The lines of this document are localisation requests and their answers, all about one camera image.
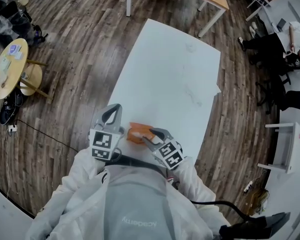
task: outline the power strip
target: power strip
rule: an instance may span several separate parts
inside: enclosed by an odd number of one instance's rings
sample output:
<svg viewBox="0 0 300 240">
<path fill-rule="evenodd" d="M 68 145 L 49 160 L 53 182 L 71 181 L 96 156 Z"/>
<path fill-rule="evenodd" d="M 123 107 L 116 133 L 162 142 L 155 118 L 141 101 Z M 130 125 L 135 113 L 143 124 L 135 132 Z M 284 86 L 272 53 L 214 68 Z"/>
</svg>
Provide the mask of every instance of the power strip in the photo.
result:
<svg viewBox="0 0 300 240">
<path fill-rule="evenodd" d="M 9 125 L 8 126 L 9 133 L 16 132 L 17 130 L 18 130 L 18 126 L 16 126 L 16 125 Z"/>
</svg>

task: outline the white jacket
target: white jacket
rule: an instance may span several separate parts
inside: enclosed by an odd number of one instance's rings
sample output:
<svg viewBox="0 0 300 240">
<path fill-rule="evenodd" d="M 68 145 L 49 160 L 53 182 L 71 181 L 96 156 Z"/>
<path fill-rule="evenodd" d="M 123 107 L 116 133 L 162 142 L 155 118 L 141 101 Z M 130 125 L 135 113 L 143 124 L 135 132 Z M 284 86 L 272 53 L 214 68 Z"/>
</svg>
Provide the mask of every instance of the white jacket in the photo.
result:
<svg viewBox="0 0 300 240">
<path fill-rule="evenodd" d="M 114 174 L 110 169 L 113 166 L 124 167 L 124 170 Z M 230 224 L 217 206 L 195 206 L 189 200 L 211 202 L 216 195 L 203 184 L 188 158 L 173 174 L 180 181 L 179 191 L 165 180 L 163 182 L 175 239 L 212 240 L 213 235 L 219 234 L 221 226 Z M 87 149 L 81 150 L 74 158 L 69 175 L 62 178 L 62 185 L 53 192 L 49 202 L 33 220 L 26 239 L 103 240 L 109 185 L 129 177 L 138 184 L 142 182 L 146 185 L 147 179 L 158 175 L 158 172 L 148 168 L 105 167 L 105 163 L 93 158 Z"/>
</svg>

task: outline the round wooden table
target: round wooden table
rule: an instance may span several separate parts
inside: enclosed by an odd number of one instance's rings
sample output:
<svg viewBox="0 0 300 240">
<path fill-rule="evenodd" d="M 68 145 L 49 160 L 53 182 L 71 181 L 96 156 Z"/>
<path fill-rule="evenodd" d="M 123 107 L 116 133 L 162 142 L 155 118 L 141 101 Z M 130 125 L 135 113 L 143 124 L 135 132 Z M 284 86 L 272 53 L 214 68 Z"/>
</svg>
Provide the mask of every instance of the round wooden table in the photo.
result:
<svg viewBox="0 0 300 240">
<path fill-rule="evenodd" d="M 16 59 L 15 56 L 8 55 L 11 45 L 21 46 L 19 50 L 19 52 L 23 53 L 21 59 Z M 11 63 L 7 69 L 6 78 L 3 78 L 3 74 L 0 72 L 0 100 L 6 98 L 16 87 L 20 88 L 24 95 L 32 95 L 33 93 L 37 92 L 48 99 L 53 99 L 53 97 L 38 89 L 42 81 L 42 70 L 38 65 L 47 66 L 47 64 L 28 59 L 28 50 L 29 48 L 27 41 L 22 38 L 18 38 L 12 41 L 2 51 L 0 55 L 0 63 L 4 56 L 6 56 Z M 29 66 L 25 69 L 26 63 L 35 65 Z M 28 79 L 23 79 L 21 77 L 23 72 L 26 73 L 25 75 L 28 77 Z"/>
</svg>

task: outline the chair leg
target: chair leg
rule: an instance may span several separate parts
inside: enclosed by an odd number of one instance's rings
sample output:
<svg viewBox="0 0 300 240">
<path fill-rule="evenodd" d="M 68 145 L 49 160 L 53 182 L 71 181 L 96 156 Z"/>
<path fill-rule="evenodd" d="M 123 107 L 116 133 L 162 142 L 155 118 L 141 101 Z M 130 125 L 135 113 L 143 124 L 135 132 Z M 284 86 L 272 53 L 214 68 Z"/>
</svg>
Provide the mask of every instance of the chair leg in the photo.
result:
<svg viewBox="0 0 300 240">
<path fill-rule="evenodd" d="M 262 99 L 261 101 L 259 101 L 256 105 L 258 107 L 262 106 L 264 103 L 267 103 L 268 106 L 268 110 L 265 112 L 267 115 L 269 115 L 271 113 L 271 108 L 273 106 L 273 104 L 275 103 L 272 95 L 271 95 L 271 89 L 270 89 L 270 81 L 264 81 L 264 83 L 266 84 L 266 88 L 260 84 L 259 82 L 255 82 L 256 86 L 260 86 L 261 91 L 265 94 L 264 99 Z"/>
</svg>

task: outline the white plastic bag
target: white plastic bag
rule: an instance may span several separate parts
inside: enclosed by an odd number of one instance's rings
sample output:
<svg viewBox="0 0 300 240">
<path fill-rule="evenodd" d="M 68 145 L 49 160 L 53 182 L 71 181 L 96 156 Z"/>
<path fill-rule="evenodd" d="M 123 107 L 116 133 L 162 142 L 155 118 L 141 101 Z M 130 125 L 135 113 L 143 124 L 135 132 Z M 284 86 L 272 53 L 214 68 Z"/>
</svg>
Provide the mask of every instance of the white plastic bag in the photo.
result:
<svg viewBox="0 0 300 240">
<path fill-rule="evenodd" d="M 10 36 L 12 40 L 17 39 L 19 35 L 12 30 L 12 27 L 11 22 L 0 15 L 0 35 Z"/>
</svg>

